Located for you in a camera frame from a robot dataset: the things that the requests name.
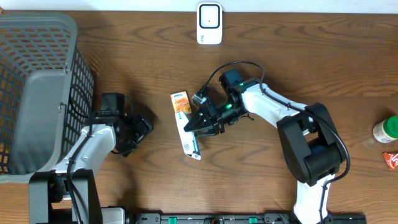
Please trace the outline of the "white green carton box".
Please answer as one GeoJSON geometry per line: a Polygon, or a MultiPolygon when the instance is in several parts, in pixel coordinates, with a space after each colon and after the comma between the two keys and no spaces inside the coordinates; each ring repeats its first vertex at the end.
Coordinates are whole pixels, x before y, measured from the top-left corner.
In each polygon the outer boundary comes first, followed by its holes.
{"type": "Polygon", "coordinates": [[[200,160],[201,152],[199,150],[195,134],[184,130],[184,127],[189,122],[187,115],[184,112],[179,111],[175,113],[175,119],[184,154],[193,159],[200,160]]]}

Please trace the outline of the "green lidded white jar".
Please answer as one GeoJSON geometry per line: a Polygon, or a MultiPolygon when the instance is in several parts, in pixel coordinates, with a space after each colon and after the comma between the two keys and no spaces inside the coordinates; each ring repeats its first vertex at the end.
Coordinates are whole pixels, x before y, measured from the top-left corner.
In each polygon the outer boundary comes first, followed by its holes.
{"type": "Polygon", "coordinates": [[[397,115],[381,121],[373,127],[374,138],[381,143],[397,140],[397,115]]]}

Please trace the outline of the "orange snack bar wrapper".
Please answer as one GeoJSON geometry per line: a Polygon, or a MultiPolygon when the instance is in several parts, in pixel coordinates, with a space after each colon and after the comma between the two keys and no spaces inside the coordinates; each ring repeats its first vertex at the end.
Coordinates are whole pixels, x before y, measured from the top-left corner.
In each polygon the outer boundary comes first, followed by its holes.
{"type": "Polygon", "coordinates": [[[395,168],[397,168],[397,165],[398,165],[398,154],[397,153],[384,152],[382,155],[383,155],[383,158],[384,158],[389,170],[394,170],[395,168]]]}

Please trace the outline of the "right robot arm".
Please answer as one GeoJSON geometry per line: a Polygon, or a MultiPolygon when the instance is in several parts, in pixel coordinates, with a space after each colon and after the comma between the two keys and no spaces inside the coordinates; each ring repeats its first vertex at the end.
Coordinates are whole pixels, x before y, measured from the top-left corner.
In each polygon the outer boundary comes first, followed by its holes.
{"type": "Polygon", "coordinates": [[[345,177],[351,165],[327,108],[320,103],[308,106],[289,100],[258,78],[244,80],[235,69],[223,72],[219,82],[228,100],[215,105],[204,85],[193,96],[199,110],[184,130],[197,136],[215,136],[243,116],[260,116],[277,129],[285,162],[297,180],[291,220],[325,223],[330,185],[345,177]]]}

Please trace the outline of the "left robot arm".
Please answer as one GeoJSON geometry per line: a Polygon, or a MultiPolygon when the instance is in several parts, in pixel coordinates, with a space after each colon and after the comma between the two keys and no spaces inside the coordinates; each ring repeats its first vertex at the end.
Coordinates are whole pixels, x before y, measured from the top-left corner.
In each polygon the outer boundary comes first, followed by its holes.
{"type": "Polygon", "coordinates": [[[88,115],[88,124],[70,152],[46,172],[29,181],[30,223],[134,223],[124,207],[102,207],[95,175],[108,154],[127,157],[153,130],[122,93],[104,93],[101,108],[88,115]]]}

